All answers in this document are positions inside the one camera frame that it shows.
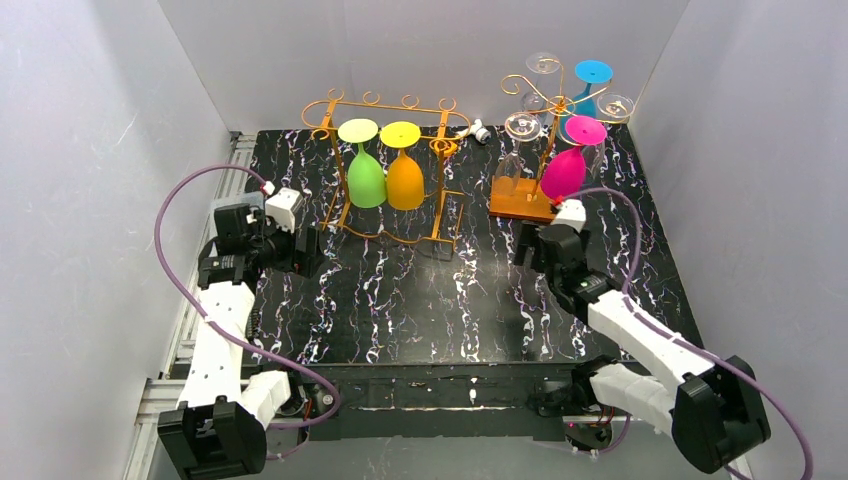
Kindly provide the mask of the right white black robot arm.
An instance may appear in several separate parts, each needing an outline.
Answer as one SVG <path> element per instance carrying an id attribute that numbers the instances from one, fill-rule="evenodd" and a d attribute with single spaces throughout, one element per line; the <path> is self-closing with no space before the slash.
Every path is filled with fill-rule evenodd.
<path id="1" fill-rule="evenodd" d="M 578 405 L 616 407 L 668 435 L 697 470 L 714 473 L 771 437 L 754 372 L 737 356 L 714 359 L 636 305 L 618 282 L 588 266 L 590 238 L 567 224 L 522 224 L 514 263 L 544 275 L 565 312 L 613 340 L 646 369 L 601 356 L 577 366 Z"/>

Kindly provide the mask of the green plastic wine glass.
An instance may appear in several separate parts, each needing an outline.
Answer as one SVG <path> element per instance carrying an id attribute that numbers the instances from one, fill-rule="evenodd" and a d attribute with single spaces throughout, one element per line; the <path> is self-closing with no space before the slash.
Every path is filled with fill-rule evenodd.
<path id="1" fill-rule="evenodd" d="M 363 209 L 382 205 L 387 199 L 385 173 L 382 165 L 365 149 L 365 143 L 378 135 L 377 123 L 367 118 L 355 118 L 338 128 L 339 138 L 357 147 L 347 172 L 351 203 Z"/>

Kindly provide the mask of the gold rectangular rack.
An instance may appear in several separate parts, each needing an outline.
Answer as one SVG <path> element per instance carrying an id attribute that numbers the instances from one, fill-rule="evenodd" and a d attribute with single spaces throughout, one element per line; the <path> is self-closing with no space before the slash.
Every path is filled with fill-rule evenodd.
<path id="1" fill-rule="evenodd" d="M 436 118 L 435 132 L 430 135 L 423 134 L 421 127 L 412 122 L 420 127 L 421 139 L 406 149 L 407 154 L 418 163 L 423 173 L 425 197 L 418 208 L 409 211 L 396 210 L 390 206 L 388 199 L 382 205 L 368 209 L 358 208 L 351 203 L 347 172 L 356 155 L 357 147 L 355 144 L 342 141 L 338 136 L 338 128 L 344 122 L 355 118 L 337 123 L 336 111 L 344 107 L 353 108 L 358 112 L 391 111 L 429 115 Z M 473 121 L 457 111 L 457 101 L 454 98 L 442 98 L 437 107 L 424 108 L 420 105 L 419 98 L 410 95 L 404 96 L 400 103 L 395 105 L 384 103 L 381 96 L 372 91 L 365 92 L 359 101 L 352 101 L 346 98 L 344 91 L 331 89 L 325 98 L 304 106 L 300 118 L 304 126 L 311 131 L 312 138 L 330 143 L 336 164 L 338 185 L 326 207 L 324 219 L 320 222 L 321 229 L 345 231 L 363 240 L 389 239 L 409 247 L 430 243 L 434 249 L 446 249 L 449 255 L 456 252 L 465 209 L 465 194 L 446 186 L 446 167 L 450 157 L 457 151 L 459 143 L 465 138 L 461 137 L 459 132 L 472 126 Z M 358 118 L 375 121 L 368 117 Z M 396 149 L 385 146 L 380 140 L 380 132 L 386 125 L 378 125 L 378 135 L 365 143 L 366 151 L 382 165 L 385 180 L 389 165 L 398 156 Z M 394 213 L 427 208 L 431 212 L 429 229 L 415 238 L 404 238 L 384 227 L 376 232 L 368 233 L 355 228 L 349 221 L 351 213 L 355 210 L 373 210 L 383 207 L 390 208 Z"/>

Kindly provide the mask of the blue plastic wine glass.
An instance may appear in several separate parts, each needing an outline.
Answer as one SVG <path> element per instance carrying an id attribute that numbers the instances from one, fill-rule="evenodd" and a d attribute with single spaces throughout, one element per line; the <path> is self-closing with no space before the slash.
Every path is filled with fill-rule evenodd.
<path id="1" fill-rule="evenodd" d="M 558 129 L 558 135 L 562 140 L 571 141 L 571 137 L 565 130 L 566 121 L 573 114 L 587 116 L 590 118 L 597 117 L 597 108 L 595 100 L 591 97 L 593 87 L 596 84 L 609 82 L 613 75 L 613 69 L 606 63 L 600 60 L 583 60 L 575 66 L 576 77 L 585 83 L 583 90 L 573 98 L 574 104 L 567 106 L 566 111 L 570 116 L 566 116 L 561 120 Z"/>

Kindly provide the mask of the clear wine glass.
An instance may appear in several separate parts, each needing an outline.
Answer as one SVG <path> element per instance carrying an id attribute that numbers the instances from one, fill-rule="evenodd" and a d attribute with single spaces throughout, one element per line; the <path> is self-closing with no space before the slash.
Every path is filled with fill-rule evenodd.
<path id="1" fill-rule="evenodd" d="M 615 93 L 605 92 L 596 95 L 590 105 L 594 108 L 591 116 L 600 123 L 605 124 L 609 130 L 612 124 L 626 124 L 632 116 L 636 102 L 630 97 Z M 582 150 L 587 165 L 587 182 L 595 180 L 605 163 L 607 139 L 592 146 L 586 146 Z"/>
<path id="2" fill-rule="evenodd" d="M 544 96 L 547 95 L 546 88 L 549 87 L 550 81 L 560 69 L 560 63 L 556 55 L 541 51 L 531 54 L 525 64 L 530 72 L 531 88 L 520 98 L 522 114 L 519 116 L 518 125 L 527 129 L 532 123 L 542 125 L 546 122 L 548 102 Z"/>
<path id="3" fill-rule="evenodd" d="M 500 160 L 492 183 L 492 194 L 510 196 L 518 188 L 522 176 L 523 160 L 520 147 L 536 140 L 542 133 L 539 116 L 529 112 L 516 112 L 504 122 L 505 133 L 512 140 L 512 149 Z"/>

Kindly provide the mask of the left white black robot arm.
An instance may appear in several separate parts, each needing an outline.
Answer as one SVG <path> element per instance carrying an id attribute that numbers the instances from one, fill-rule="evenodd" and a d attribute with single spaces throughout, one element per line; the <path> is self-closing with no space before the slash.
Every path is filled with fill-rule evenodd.
<path id="1" fill-rule="evenodd" d="M 261 472 L 266 430 L 292 395 L 289 375 L 268 370 L 242 378 L 243 352 L 256 317 L 253 306 L 267 269 L 310 277 L 323 260 L 318 233 L 298 248 L 302 203 L 269 199 L 213 211 L 215 234 L 198 258 L 198 327 L 185 386 L 158 418 L 158 435 L 183 479 L 227 479 Z"/>

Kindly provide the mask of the magenta plastic wine glass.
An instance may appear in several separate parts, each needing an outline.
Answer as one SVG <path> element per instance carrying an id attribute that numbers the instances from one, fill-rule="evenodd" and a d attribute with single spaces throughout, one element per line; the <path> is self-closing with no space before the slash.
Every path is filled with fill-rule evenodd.
<path id="1" fill-rule="evenodd" d="M 570 116 L 562 131 L 573 146 L 550 161 L 539 184 L 542 193 L 552 201 L 579 191 L 587 177 L 598 173 L 607 138 L 604 125 L 585 115 Z"/>

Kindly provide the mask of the orange plastic wine glass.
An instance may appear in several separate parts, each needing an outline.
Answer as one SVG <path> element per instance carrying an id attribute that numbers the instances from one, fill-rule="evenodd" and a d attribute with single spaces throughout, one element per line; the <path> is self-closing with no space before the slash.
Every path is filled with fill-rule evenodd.
<path id="1" fill-rule="evenodd" d="M 420 127 L 408 121 L 389 123 L 380 132 L 381 142 L 398 151 L 398 156 L 389 165 L 386 176 L 387 199 L 390 206 L 396 210 L 414 210 L 424 201 L 422 170 L 406 152 L 407 148 L 415 145 L 420 139 Z"/>

